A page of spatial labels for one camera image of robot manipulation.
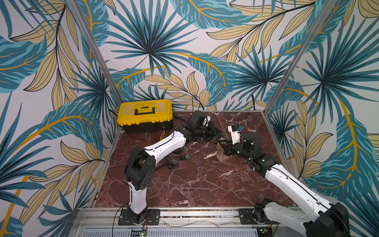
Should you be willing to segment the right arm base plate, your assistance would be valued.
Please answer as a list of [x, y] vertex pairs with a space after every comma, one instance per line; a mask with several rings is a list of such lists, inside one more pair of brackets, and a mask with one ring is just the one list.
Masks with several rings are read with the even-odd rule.
[[269, 220], [262, 209], [240, 208], [238, 215], [241, 225], [276, 225], [278, 222]]

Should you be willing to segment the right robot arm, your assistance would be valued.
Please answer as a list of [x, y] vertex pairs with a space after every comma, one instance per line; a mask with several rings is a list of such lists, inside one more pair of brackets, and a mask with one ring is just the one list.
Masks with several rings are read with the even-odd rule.
[[266, 154], [256, 133], [243, 138], [219, 138], [218, 144], [226, 156], [236, 155], [263, 178], [278, 187], [302, 210], [283, 207], [274, 201], [265, 200], [257, 205], [261, 216], [277, 222], [306, 237], [349, 237], [348, 211], [340, 203], [332, 204], [296, 179], [272, 156]]

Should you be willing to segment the beige striped cloth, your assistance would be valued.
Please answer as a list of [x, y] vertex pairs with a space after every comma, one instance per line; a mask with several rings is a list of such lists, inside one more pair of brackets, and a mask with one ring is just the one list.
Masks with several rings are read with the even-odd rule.
[[233, 157], [232, 155], [230, 156], [225, 155], [224, 154], [225, 150], [220, 144], [217, 145], [216, 149], [217, 149], [216, 158], [221, 163], [226, 163], [228, 160], [230, 160]]

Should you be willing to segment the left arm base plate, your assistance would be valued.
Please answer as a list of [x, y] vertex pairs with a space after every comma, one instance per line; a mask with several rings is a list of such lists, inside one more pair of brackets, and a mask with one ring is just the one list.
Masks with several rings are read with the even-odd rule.
[[157, 226], [160, 220], [160, 209], [146, 209], [135, 214], [129, 209], [122, 209], [118, 220], [119, 226], [148, 225]]

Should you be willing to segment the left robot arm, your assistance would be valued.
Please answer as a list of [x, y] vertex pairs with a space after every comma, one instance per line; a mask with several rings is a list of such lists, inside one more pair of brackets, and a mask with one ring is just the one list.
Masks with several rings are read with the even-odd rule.
[[166, 156], [190, 142], [208, 142], [222, 136], [222, 131], [206, 113], [195, 111], [189, 120], [163, 140], [144, 148], [134, 147], [124, 169], [130, 187], [128, 209], [136, 215], [146, 212], [147, 187], [153, 182], [156, 165]]

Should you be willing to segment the cream strap watch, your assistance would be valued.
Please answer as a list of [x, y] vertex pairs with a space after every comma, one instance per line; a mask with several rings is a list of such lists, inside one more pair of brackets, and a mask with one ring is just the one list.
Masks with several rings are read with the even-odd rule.
[[209, 159], [209, 158], [216, 157], [216, 156], [217, 156], [217, 152], [205, 156], [204, 159]]

